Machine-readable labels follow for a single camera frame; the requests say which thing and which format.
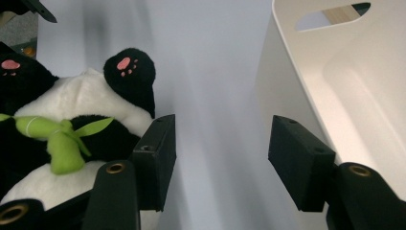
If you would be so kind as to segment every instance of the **white fur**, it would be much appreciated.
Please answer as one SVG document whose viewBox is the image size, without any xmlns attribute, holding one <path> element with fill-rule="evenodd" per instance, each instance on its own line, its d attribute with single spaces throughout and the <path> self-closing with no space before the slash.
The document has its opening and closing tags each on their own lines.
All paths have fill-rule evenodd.
<svg viewBox="0 0 406 230">
<path fill-rule="evenodd" d="M 66 175 L 50 173 L 50 165 L 46 164 L 32 171 L 14 185 L 0 204 L 16 199 L 35 198 L 42 201 L 45 210 L 51 209 L 66 200 L 91 190 L 98 169 L 103 164 L 102 161 L 88 162 L 82 170 Z M 156 229 L 160 215 L 160 212 L 141 211 L 142 229 Z"/>
<path fill-rule="evenodd" d="M 114 117 L 137 136 L 143 136 L 152 123 L 148 112 L 120 97 L 103 74 L 94 69 L 57 80 L 50 90 L 20 108 L 15 116 L 44 116 L 61 121 L 93 114 Z"/>
</svg>

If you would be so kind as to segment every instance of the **plush toy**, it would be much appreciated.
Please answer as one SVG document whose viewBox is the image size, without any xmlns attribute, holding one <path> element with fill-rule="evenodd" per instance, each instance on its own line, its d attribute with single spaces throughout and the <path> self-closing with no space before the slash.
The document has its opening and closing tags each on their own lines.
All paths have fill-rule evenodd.
<svg viewBox="0 0 406 230">
<path fill-rule="evenodd" d="M 69 194 L 72 184 L 83 186 L 66 197 L 89 190 L 102 162 L 126 159 L 155 116 L 155 68 L 140 50 L 111 57 L 103 74 L 88 69 L 71 78 L 18 54 L 0 55 L 0 64 L 2 203 L 35 185 L 54 196 L 46 209 L 64 201 L 59 192 Z"/>
</svg>

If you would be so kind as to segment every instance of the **white plastic basket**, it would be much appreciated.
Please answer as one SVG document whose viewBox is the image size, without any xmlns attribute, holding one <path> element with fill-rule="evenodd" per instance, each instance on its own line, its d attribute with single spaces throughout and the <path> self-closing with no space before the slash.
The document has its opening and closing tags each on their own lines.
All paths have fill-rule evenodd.
<svg viewBox="0 0 406 230">
<path fill-rule="evenodd" d="M 338 153 L 380 172 L 406 199 L 406 26 L 402 0 L 371 0 L 360 18 L 297 31 L 305 15 L 362 3 L 275 0 L 257 89 L 273 114 L 303 123 Z"/>
</svg>

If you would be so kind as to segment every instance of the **panda plush toy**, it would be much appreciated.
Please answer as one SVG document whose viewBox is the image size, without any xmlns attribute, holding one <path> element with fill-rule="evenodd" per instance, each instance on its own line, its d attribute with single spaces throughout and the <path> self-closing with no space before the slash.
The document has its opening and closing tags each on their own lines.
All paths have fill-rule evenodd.
<svg viewBox="0 0 406 230">
<path fill-rule="evenodd" d="M 108 59 L 103 74 L 88 69 L 76 77 L 59 78 L 35 59 L 0 55 L 0 199 L 33 197 L 44 208 L 77 196 L 93 186 L 106 161 L 126 159 L 155 116 L 152 85 L 154 63 L 135 48 Z M 103 130 L 80 138 L 91 154 L 83 167 L 55 174 L 47 141 L 16 128 L 21 117 L 68 121 L 76 130 L 114 118 Z"/>
</svg>

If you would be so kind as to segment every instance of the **green ribbon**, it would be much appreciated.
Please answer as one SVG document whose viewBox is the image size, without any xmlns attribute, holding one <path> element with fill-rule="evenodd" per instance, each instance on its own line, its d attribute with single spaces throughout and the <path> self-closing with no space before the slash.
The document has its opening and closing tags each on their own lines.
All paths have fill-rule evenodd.
<svg viewBox="0 0 406 230">
<path fill-rule="evenodd" d="M 0 114 L 0 122 L 11 118 Z M 114 118 L 106 118 L 73 130 L 72 123 L 60 123 L 39 116 L 14 117 L 17 130 L 30 138 L 47 139 L 47 151 L 51 155 L 51 171 L 55 174 L 73 173 L 83 168 L 85 162 L 80 152 L 91 156 L 80 137 L 90 136 L 108 127 Z"/>
</svg>

